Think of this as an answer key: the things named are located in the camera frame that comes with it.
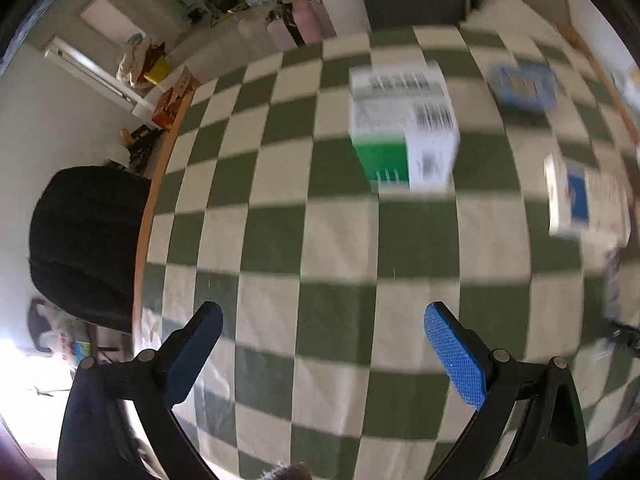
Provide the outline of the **yellow bin with clothes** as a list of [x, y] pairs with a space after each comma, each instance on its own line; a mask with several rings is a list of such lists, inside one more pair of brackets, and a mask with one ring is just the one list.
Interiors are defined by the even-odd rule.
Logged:
[[152, 36], [138, 32], [127, 40], [116, 78], [131, 88], [141, 87], [142, 84], [158, 86], [171, 72], [165, 44], [158, 44]]

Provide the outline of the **red orange carton box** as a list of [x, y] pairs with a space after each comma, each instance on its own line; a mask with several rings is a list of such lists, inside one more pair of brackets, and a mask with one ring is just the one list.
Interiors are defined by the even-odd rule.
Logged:
[[152, 123], [164, 130], [170, 130], [186, 96], [194, 93], [200, 86], [191, 71], [185, 67], [172, 87], [158, 99], [152, 114]]

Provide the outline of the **pink suitcase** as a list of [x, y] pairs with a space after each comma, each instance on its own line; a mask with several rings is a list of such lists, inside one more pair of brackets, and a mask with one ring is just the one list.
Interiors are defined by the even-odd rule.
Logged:
[[267, 15], [266, 29], [279, 51], [318, 44], [335, 36], [329, 14], [318, 0], [279, 1]]

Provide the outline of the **chair with black jacket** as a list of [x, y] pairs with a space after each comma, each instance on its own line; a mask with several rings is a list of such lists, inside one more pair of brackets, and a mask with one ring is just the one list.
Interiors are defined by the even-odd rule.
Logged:
[[109, 166], [58, 171], [29, 227], [32, 284], [85, 322], [129, 334], [134, 266], [151, 181]]

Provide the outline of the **white box blue rectangle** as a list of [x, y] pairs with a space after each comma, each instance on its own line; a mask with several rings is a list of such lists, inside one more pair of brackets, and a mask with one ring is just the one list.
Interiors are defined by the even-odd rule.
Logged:
[[631, 233], [624, 188], [605, 172], [571, 159], [544, 160], [549, 197], [549, 234], [625, 247]]

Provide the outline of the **green white medicine box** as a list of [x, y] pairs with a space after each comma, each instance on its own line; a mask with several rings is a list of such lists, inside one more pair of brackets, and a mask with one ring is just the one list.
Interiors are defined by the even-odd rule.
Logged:
[[376, 188], [446, 190], [460, 130], [440, 66], [430, 61], [350, 70], [349, 136]]

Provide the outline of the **green white checkered mat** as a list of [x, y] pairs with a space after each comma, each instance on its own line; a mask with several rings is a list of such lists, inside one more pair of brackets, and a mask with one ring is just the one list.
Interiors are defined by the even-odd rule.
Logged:
[[[349, 128], [349, 71], [436, 62], [461, 128], [440, 193], [377, 191]], [[539, 62], [558, 106], [499, 104], [495, 64]], [[302, 462], [318, 479], [423, 479], [472, 415], [423, 333], [443, 301], [492, 348], [567, 359], [596, 460], [636, 421], [639, 364], [598, 338], [596, 248], [549, 234], [544, 159], [637, 186], [610, 92], [562, 39], [386, 30], [267, 56], [203, 82], [154, 220], [141, 342], [206, 300], [224, 331], [175, 413], [204, 460], [243, 479]]]

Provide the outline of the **blue cartoon snack packet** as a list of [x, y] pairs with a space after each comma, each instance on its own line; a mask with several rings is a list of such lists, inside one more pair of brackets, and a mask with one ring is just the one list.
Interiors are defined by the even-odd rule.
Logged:
[[558, 106], [560, 84], [555, 72], [546, 64], [521, 62], [491, 67], [489, 88], [499, 104], [544, 113]]

